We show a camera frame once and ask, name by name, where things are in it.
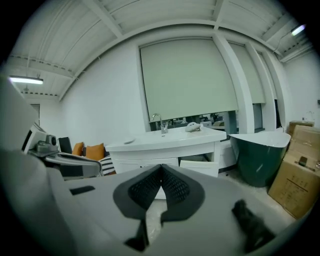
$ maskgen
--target fluorescent tube light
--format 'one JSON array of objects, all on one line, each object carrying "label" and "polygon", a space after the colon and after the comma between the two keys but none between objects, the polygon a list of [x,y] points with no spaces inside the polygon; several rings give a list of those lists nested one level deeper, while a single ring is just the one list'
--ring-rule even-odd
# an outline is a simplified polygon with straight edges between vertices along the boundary
[{"label": "fluorescent tube light", "polygon": [[301,25],[301,26],[298,26],[297,28],[295,28],[295,29],[293,29],[292,31],[291,31],[291,34],[293,35],[293,36],[295,36],[295,35],[297,35],[297,34],[299,34],[302,30],[304,30],[306,28],[306,25]]},{"label": "fluorescent tube light", "polygon": [[24,84],[35,84],[35,85],[42,85],[44,83],[43,79],[31,78],[27,76],[10,76],[10,81],[13,83],[24,83]]}]

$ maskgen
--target faucet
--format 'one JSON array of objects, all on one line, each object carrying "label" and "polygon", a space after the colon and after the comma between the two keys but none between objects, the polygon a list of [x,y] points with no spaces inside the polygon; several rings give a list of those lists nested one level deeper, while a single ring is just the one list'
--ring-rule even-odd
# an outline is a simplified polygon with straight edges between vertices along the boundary
[{"label": "faucet", "polygon": [[158,116],[160,118],[161,133],[162,134],[167,134],[168,133],[168,123],[166,122],[165,126],[164,126],[164,123],[162,122],[162,119],[161,119],[161,115],[158,114],[158,113],[155,113],[152,116],[152,119],[151,119],[152,121],[155,119],[155,116]]}]

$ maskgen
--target orange pillow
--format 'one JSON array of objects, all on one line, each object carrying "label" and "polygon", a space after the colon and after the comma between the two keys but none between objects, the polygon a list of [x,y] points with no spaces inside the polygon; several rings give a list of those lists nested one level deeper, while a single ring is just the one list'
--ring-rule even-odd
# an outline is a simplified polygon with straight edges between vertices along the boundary
[{"label": "orange pillow", "polygon": [[95,146],[87,146],[85,151],[85,156],[89,159],[99,161],[105,157],[105,147],[101,143]]},{"label": "orange pillow", "polygon": [[74,148],[72,150],[72,155],[82,156],[82,149],[83,148],[84,148],[83,142],[79,142],[79,143],[75,144]]}]

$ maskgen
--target green bathtub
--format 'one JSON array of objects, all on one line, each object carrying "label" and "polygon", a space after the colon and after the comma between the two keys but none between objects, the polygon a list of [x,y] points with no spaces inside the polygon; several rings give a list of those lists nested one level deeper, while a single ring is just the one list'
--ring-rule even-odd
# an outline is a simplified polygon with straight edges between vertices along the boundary
[{"label": "green bathtub", "polygon": [[254,187],[272,184],[285,156],[291,136],[280,131],[230,134],[238,170]]}]

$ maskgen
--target concrete floor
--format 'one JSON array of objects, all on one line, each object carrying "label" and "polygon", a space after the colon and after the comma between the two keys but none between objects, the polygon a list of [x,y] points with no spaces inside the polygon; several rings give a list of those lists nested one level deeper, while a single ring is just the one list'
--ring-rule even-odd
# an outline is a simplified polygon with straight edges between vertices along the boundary
[{"label": "concrete floor", "polygon": [[[282,218],[283,222],[288,226],[295,221],[295,218],[293,218],[289,213],[287,213],[280,204],[278,204],[267,194],[266,187],[250,186],[249,184],[243,181],[237,170],[230,170],[220,173],[218,175],[218,178],[236,183],[245,191],[253,194],[258,200],[268,205],[270,208],[273,208],[277,213],[279,213],[280,218]],[[153,241],[155,241],[155,239],[161,232],[160,217],[161,214],[166,210],[166,200],[155,199],[148,211],[146,212],[146,228],[150,244],[152,244]]]}]

